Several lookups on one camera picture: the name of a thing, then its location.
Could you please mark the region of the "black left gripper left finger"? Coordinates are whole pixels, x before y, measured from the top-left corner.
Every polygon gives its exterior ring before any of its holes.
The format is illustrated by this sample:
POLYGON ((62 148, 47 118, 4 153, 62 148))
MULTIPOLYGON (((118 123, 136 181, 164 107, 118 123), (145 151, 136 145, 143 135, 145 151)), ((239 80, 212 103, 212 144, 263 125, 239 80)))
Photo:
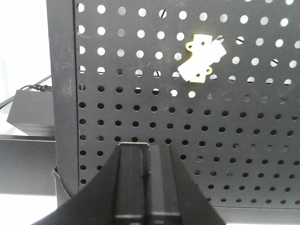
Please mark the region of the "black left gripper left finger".
POLYGON ((115 204, 116 225, 145 224, 144 177, 147 176, 145 142, 122 142, 115 204))

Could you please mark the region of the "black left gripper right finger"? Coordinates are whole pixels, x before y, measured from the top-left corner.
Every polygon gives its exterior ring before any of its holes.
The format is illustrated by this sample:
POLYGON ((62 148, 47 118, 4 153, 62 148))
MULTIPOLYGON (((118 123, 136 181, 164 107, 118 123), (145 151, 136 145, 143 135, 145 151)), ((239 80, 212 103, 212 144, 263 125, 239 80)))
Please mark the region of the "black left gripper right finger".
POLYGON ((169 147, 150 146, 147 160, 148 222, 150 225, 179 225, 180 210, 169 147))

